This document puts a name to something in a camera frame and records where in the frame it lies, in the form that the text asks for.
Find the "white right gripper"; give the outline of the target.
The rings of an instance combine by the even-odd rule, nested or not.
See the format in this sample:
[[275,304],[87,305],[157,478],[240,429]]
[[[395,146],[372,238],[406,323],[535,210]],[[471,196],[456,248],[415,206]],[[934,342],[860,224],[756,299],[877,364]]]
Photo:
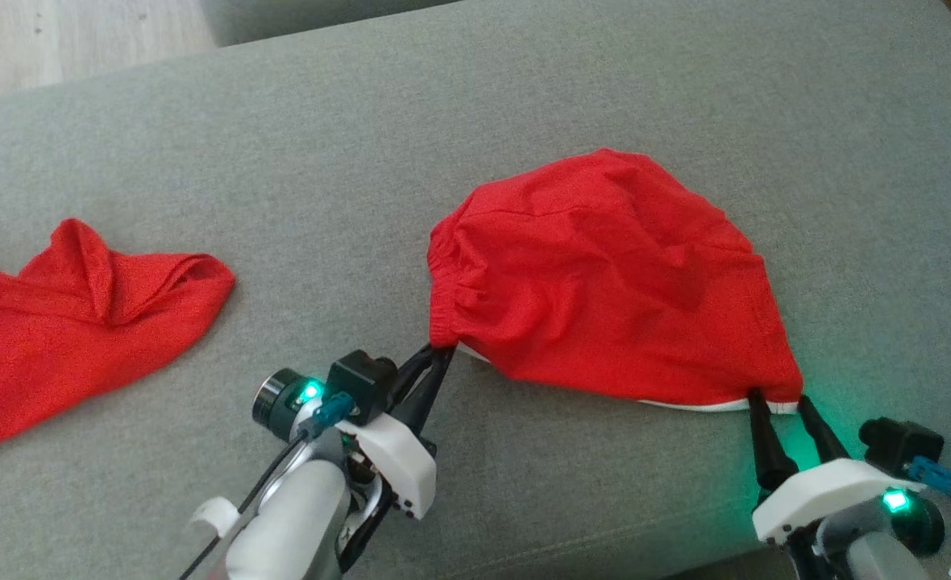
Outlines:
[[747,400],[756,480],[762,492],[770,493],[752,514],[757,540],[763,544],[784,545],[796,529],[871,499],[881,499],[888,489],[921,492],[928,488],[851,459],[840,438],[805,395],[799,399],[797,414],[821,465],[799,472],[775,433],[762,390],[751,390]]

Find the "red shorts white trim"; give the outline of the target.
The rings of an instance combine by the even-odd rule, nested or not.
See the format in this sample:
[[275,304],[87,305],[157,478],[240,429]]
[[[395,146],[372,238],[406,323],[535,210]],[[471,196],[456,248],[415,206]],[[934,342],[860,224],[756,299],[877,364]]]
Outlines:
[[429,342],[506,378],[725,412],[799,407],[766,261],[648,155],[601,148],[471,191],[432,229]]

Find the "red basketball jersey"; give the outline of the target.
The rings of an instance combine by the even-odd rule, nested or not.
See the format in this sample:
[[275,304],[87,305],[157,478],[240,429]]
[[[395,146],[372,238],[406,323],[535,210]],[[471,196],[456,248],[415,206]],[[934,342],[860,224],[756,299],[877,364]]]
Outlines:
[[173,363],[235,282],[211,255],[125,254],[60,222],[22,271],[0,271],[0,443]]

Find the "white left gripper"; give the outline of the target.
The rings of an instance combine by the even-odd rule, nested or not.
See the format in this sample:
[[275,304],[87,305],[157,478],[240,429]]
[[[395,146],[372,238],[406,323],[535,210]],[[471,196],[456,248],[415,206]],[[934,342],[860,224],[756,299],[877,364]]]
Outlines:
[[398,368],[390,404],[401,404],[401,419],[383,412],[367,425],[343,420],[340,433],[355,441],[359,453],[388,482],[401,509],[422,520],[434,504],[438,467],[420,441],[456,348],[426,345]]

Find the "large grey sofa ottoman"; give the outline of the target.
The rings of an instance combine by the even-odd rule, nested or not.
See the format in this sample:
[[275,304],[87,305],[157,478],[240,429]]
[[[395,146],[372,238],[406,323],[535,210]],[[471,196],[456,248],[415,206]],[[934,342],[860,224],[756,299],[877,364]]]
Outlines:
[[426,342],[429,231],[479,184],[649,155],[766,260],[806,392],[951,467],[941,0],[462,0],[0,96],[0,271],[77,217],[234,294],[151,377],[0,444],[0,580],[176,580],[279,453],[282,367]]

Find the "long grey sofa seat cushion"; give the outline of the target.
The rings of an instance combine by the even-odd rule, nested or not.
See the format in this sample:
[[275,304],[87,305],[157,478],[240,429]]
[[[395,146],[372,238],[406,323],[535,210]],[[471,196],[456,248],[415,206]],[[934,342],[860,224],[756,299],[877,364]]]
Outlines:
[[198,0],[220,47],[424,10],[458,0]]

